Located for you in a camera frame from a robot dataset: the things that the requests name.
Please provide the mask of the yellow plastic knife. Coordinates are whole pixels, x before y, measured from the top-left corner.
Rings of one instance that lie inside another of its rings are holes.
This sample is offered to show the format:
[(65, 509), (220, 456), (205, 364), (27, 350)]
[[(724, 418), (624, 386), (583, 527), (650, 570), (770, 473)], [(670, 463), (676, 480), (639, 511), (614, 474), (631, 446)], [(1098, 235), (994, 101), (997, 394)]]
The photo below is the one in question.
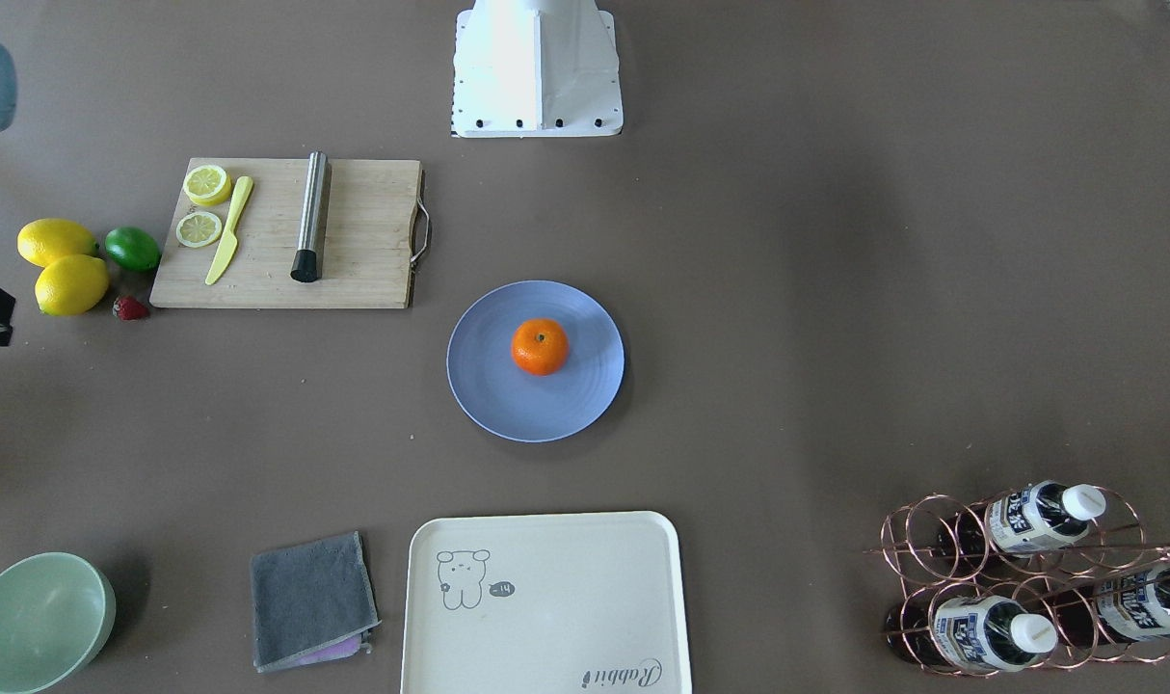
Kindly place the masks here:
[(234, 254), (236, 254), (238, 245), (240, 245), (236, 233), (238, 224), (240, 224), (241, 217), (243, 217), (243, 211), (250, 200), (253, 188), (254, 181), (252, 176), (240, 176), (234, 181), (223, 231), (221, 231), (221, 238), (218, 241), (218, 250), (209, 264), (209, 272), (206, 273), (204, 279), (205, 286), (214, 286), (223, 276), (223, 272), (226, 272)]

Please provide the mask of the grey folded cloth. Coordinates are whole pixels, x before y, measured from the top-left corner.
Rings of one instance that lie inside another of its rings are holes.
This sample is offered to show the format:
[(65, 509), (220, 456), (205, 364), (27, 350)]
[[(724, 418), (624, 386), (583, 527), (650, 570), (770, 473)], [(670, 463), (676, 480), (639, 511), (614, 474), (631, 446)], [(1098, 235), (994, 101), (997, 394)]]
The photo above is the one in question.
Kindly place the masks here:
[(262, 675), (372, 652), (381, 616), (360, 532), (256, 554), (250, 582), (252, 664)]

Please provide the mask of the dark drink bottle front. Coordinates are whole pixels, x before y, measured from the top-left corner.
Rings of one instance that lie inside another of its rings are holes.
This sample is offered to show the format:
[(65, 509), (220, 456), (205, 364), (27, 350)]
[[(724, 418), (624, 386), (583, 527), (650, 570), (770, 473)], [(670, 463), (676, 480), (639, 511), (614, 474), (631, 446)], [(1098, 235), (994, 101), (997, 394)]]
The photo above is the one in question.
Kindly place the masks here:
[(1086, 540), (1104, 511), (1106, 495), (1096, 485), (1042, 480), (947, 520), (937, 531), (937, 548), (973, 568), (1028, 561)]

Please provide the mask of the cream rabbit tray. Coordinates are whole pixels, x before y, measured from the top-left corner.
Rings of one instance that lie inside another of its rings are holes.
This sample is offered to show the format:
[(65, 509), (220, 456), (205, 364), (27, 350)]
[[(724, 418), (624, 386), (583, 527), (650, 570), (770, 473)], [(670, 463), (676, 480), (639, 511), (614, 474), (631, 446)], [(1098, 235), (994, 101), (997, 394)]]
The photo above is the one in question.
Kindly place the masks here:
[(400, 689), (690, 693), (677, 529), (655, 511), (426, 522)]

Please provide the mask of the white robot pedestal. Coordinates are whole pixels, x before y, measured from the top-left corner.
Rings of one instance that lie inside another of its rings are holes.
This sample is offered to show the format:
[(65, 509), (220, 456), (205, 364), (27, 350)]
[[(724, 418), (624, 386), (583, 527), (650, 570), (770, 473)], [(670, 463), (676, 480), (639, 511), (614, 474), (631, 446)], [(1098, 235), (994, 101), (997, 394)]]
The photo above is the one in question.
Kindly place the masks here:
[(615, 18), (594, 1), (475, 1), (454, 27), (453, 136), (622, 132)]

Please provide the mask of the yellow lemon near bowl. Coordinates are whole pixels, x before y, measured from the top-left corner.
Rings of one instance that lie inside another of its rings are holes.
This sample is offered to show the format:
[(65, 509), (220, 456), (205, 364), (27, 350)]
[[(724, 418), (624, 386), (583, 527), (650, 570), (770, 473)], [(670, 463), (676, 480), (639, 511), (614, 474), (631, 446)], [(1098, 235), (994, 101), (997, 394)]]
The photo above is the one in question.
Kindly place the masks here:
[(47, 264), (35, 284), (41, 312), (70, 316), (92, 310), (110, 286), (104, 259), (87, 254), (61, 256)]

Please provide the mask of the mint green bowl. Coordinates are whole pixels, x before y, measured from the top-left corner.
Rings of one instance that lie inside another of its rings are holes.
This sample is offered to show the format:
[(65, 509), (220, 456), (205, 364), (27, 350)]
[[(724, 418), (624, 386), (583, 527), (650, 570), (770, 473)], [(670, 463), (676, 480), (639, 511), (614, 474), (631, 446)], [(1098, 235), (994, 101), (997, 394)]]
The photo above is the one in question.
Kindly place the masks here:
[(0, 693), (39, 693), (92, 662), (113, 631), (117, 595), (104, 572), (66, 552), (0, 573)]

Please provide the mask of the lemon slice upper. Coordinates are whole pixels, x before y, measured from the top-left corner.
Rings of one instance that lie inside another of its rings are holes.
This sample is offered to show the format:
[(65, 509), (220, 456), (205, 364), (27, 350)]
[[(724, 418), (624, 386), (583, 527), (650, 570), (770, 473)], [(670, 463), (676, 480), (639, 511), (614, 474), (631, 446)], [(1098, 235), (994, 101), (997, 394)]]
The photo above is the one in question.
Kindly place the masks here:
[(199, 164), (184, 176), (181, 192), (198, 206), (215, 206), (228, 201), (233, 179), (219, 164)]

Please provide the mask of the dark drink bottle middle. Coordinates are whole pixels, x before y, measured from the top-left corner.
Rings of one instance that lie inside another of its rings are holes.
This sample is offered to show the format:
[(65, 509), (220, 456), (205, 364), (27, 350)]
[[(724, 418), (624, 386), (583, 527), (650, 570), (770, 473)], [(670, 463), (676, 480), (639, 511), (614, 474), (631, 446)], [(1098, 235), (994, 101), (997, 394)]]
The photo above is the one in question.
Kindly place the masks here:
[(1059, 646), (1049, 618), (1000, 596), (906, 603), (886, 616), (885, 637), (907, 662), (975, 676), (1020, 672)]

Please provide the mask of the steel muddler black tip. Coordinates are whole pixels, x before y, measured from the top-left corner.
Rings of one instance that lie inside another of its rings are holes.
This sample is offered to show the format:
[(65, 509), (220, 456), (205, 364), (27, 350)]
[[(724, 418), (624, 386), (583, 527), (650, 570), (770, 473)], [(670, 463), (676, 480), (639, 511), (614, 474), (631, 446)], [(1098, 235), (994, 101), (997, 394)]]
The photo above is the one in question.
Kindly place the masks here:
[(316, 150), (308, 157), (300, 236), (290, 272), (290, 277), (298, 282), (316, 282), (322, 277), (331, 177), (329, 157), (325, 152)]

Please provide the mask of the orange mandarin fruit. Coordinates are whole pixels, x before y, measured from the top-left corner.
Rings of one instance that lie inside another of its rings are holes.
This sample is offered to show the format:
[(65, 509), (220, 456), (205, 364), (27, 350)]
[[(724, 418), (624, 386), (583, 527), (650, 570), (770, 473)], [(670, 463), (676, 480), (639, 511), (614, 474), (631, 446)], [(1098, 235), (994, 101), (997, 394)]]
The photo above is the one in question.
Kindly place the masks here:
[(557, 319), (537, 317), (526, 319), (512, 334), (510, 356), (515, 365), (528, 375), (553, 375), (566, 365), (571, 355), (571, 339)]

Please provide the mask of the lemon slice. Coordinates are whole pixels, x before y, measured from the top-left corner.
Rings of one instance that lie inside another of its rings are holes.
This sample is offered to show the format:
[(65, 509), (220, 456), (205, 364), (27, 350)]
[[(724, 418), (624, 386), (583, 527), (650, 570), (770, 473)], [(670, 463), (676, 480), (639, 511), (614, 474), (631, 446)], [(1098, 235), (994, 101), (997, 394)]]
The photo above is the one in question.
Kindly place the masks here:
[(223, 233), (223, 220), (214, 212), (197, 209), (181, 217), (174, 228), (176, 240), (188, 249), (202, 249), (215, 243)]
[(219, 164), (199, 164), (184, 176), (181, 192), (198, 206), (215, 206), (228, 201), (233, 179)]

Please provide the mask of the red strawberry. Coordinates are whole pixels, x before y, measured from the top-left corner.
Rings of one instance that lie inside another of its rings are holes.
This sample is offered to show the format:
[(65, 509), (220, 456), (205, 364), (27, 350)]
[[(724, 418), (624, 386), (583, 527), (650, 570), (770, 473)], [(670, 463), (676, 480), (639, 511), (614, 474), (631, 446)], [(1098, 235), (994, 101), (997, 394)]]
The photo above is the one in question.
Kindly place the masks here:
[(117, 319), (123, 322), (147, 319), (150, 316), (149, 307), (142, 303), (142, 300), (135, 298), (135, 296), (118, 296), (113, 300), (111, 305), (111, 312)]

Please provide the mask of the blue round plate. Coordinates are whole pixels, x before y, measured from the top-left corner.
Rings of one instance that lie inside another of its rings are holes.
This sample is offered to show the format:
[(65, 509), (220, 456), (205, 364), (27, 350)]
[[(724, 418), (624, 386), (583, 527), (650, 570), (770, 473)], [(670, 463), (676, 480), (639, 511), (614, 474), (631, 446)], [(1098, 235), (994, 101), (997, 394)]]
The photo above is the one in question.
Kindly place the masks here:
[[(531, 375), (512, 360), (511, 339), (526, 319), (566, 329), (564, 367)], [(551, 280), (521, 280), (468, 307), (450, 334), (445, 373), (464, 414), (498, 438), (549, 442), (593, 425), (619, 396), (625, 348), (615, 321), (589, 294)]]

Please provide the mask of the dark drink bottle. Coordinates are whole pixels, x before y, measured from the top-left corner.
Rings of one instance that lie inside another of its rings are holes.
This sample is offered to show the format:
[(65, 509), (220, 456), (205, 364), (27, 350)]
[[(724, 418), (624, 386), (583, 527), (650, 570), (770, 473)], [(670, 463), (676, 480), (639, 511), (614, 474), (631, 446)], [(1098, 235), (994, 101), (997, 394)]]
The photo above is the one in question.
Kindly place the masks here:
[(907, 662), (975, 676), (1020, 672), (1059, 646), (1049, 618), (1000, 596), (906, 603), (886, 616), (885, 637)]
[(1096, 485), (1042, 480), (947, 520), (937, 531), (937, 548), (973, 568), (1028, 561), (1086, 540), (1104, 511), (1106, 495)]
[(1066, 589), (1047, 604), (1079, 647), (1170, 640), (1170, 566)]

